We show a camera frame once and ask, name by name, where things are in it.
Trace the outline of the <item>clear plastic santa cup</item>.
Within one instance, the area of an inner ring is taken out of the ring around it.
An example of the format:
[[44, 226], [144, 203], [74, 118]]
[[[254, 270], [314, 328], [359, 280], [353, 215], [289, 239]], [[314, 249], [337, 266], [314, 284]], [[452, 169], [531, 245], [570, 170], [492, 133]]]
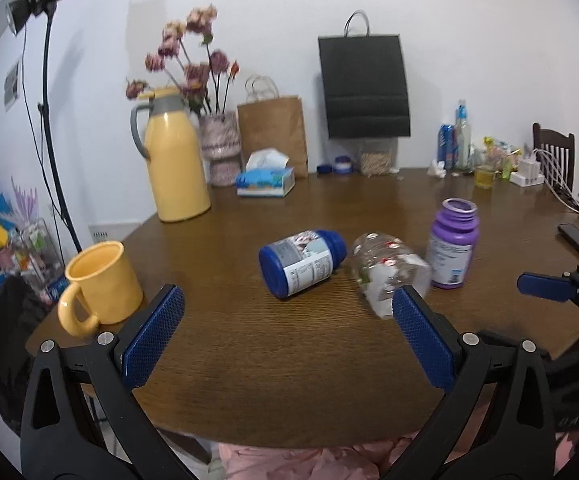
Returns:
[[378, 318], [393, 316], [393, 295], [411, 285], [422, 297], [431, 288], [431, 267], [400, 238], [368, 232], [352, 244], [352, 273]]

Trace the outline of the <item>purple supplement bottle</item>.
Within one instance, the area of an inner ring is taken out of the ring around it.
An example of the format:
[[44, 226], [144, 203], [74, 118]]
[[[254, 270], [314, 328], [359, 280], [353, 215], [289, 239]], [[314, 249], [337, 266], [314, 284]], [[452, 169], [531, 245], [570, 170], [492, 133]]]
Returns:
[[431, 283], [444, 289], [464, 284], [479, 238], [478, 208], [470, 200], [451, 197], [442, 202], [431, 225], [426, 261]]

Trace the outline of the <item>white power strip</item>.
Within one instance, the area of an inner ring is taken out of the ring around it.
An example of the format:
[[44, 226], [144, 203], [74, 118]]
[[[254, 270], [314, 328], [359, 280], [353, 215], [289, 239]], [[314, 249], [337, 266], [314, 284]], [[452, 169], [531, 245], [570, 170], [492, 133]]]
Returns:
[[535, 158], [522, 158], [517, 169], [510, 175], [510, 182], [520, 188], [531, 188], [544, 184], [540, 163]]

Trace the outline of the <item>glass of yellow liquid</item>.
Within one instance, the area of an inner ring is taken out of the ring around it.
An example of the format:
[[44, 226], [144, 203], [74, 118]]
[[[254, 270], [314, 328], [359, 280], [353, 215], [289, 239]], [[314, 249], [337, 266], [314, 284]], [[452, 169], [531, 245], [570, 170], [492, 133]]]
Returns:
[[496, 175], [497, 165], [495, 165], [495, 161], [492, 160], [489, 156], [486, 156], [475, 167], [475, 187], [481, 188], [482, 190], [491, 190], [491, 188], [493, 188], [493, 182], [495, 182]]

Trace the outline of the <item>dark wooden chair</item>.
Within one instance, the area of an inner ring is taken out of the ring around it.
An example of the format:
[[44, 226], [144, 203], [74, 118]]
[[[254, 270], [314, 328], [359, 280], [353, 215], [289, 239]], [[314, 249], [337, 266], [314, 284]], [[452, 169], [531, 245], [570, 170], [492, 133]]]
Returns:
[[533, 148], [539, 159], [545, 182], [561, 191], [574, 188], [576, 138], [574, 133], [560, 133], [532, 124]]

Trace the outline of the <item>pink cloth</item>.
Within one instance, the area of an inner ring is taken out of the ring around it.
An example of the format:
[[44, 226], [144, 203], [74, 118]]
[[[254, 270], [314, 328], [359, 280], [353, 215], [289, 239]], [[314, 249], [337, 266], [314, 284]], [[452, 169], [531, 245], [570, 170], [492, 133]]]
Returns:
[[332, 448], [253, 448], [220, 443], [227, 479], [379, 479], [416, 432], [391, 440]]

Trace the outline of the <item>yellow ceramic mug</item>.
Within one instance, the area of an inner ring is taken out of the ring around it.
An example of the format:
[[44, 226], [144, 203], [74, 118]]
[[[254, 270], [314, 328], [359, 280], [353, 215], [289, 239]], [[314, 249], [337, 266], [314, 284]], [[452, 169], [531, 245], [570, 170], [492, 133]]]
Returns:
[[117, 240], [79, 252], [65, 270], [69, 282], [58, 300], [62, 328], [76, 338], [92, 336], [99, 325], [120, 323], [143, 302], [144, 292], [126, 248]]

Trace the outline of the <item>clear glass bottle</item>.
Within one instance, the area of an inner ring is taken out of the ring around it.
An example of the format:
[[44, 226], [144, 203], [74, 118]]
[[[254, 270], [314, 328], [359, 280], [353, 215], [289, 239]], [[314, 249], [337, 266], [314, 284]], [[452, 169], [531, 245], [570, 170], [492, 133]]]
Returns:
[[455, 162], [455, 168], [463, 172], [469, 172], [471, 171], [469, 169], [469, 159], [471, 158], [472, 129], [468, 122], [465, 100], [460, 100], [457, 107], [457, 122], [454, 125], [454, 131], [457, 135], [457, 161]]

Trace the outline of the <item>blue drink can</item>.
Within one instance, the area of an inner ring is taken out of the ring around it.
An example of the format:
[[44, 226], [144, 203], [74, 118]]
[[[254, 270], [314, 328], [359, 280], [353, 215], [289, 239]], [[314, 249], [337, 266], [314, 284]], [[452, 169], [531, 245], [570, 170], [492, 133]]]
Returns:
[[437, 136], [437, 162], [443, 162], [446, 170], [452, 170], [454, 168], [454, 155], [454, 125], [443, 124]]

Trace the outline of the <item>glass jar of grains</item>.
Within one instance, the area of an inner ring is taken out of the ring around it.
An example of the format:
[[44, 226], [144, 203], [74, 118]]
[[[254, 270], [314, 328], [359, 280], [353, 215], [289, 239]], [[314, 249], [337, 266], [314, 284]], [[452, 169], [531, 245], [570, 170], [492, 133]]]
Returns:
[[365, 177], [387, 176], [393, 170], [393, 147], [389, 139], [364, 139], [360, 146], [360, 171]]

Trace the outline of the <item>small blue white jar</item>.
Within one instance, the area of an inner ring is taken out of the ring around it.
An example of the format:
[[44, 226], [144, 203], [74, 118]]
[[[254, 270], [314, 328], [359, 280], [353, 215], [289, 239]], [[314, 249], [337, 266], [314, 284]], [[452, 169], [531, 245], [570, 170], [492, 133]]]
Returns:
[[352, 159], [349, 156], [337, 156], [333, 163], [333, 169], [336, 174], [352, 174], [353, 166]]

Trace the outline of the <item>blue capped supplement bottle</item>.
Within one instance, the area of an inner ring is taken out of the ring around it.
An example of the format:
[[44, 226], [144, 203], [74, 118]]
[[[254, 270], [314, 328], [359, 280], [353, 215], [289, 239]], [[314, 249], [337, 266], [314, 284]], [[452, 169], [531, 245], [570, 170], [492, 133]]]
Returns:
[[328, 280], [347, 258], [347, 245], [338, 232], [303, 231], [265, 245], [258, 260], [271, 294], [285, 300]]

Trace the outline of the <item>black paper bag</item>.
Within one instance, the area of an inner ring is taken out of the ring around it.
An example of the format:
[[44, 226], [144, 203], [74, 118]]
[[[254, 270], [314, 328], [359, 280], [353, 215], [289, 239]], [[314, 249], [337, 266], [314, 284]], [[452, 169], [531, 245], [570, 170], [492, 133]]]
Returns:
[[327, 133], [331, 139], [411, 136], [407, 75], [398, 35], [374, 35], [369, 17], [356, 10], [365, 32], [318, 39]]

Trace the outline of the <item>blue tissue box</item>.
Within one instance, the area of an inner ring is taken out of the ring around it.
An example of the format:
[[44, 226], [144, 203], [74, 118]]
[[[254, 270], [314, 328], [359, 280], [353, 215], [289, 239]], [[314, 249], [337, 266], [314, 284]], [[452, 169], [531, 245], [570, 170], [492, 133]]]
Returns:
[[238, 196], [285, 197], [296, 183], [289, 157], [275, 148], [252, 153], [246, 168], [235, 179]]

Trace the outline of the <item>yellow thermos jug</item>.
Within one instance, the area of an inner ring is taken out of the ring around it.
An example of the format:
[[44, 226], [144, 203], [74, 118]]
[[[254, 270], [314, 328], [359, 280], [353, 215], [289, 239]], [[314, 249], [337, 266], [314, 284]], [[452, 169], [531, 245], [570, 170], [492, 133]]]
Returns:
[[204, 214], [211, 207], [204, 164], [180, 92], [159, 88], [137, 99], [130, 114], [131, 134], [146, 160], [158, 218], [173, 223]]

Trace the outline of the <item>brown paper bag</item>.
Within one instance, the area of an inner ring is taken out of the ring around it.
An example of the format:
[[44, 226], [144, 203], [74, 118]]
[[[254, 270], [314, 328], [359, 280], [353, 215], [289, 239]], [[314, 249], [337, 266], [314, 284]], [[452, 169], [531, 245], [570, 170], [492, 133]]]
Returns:
[[303, 101], [299, 96], [282, 96], [268, 76], [249, 76], [245, 90], [246, 102], [237, 107], [245, 156], [264, 148], [275, 148], [288, 156], [297, 178], [308, 177]]

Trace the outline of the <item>pink speckled vase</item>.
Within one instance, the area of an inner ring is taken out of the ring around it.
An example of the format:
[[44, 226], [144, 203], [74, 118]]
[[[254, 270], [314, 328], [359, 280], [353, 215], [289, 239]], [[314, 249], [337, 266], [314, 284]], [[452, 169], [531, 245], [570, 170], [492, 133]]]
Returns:
[[236, 113], [199, 118], [202, 156], [209, 164], [209, 180], [216, 188], [226, 188], [235, 183], [242, 172], [242, 139], [238, 131]]

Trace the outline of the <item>dried pink flowers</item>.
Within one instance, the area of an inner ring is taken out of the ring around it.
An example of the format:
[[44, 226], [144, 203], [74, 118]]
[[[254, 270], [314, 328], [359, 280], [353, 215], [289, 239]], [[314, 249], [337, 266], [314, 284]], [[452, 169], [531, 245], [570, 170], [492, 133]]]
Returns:
[[165, 74], [169, 88], [197, 117], [226, 113], [228, 95], [240, 72], [236, 60], [213, 49], [214, 4], [196, 6], [184, 20], [164, 24], [155, 52], [144, 58], [148, 74]]

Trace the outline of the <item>studio light on stand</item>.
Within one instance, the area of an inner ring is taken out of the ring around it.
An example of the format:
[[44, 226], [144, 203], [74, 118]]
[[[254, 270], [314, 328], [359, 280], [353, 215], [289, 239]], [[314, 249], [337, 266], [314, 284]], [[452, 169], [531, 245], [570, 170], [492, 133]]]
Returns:
[[50, 65], [50, 35], [54, 23], [54, 16], [60, 0], [12, 0], [5, 6], [7, 25], [14, 36], [18, 36], [27, 27], [30, 18], [37, 18], [44, 15], [46, 26], [43, 40], [42, 73], [41, 73], [41, 101], [38, 110], [41, 117], [41, 131], [44, 138], [44, 146], [50, 172], [46, 172], [44, 158], [39, 148], [38, 140], [34, 140], [34, 149], [38, 155], [41, 174], [45, 184], [50, 204], [55, 214], [67, 229], [72, 244], [76, 252], [82, 249], [78, 234], [74, 228], [73, 221], [65, 199], [65, 193], [60, 182], [57, 160], [54, 151], [54, 140], [52, 127], [50, 126], [50, 89], [48, 88], [48, 66]]

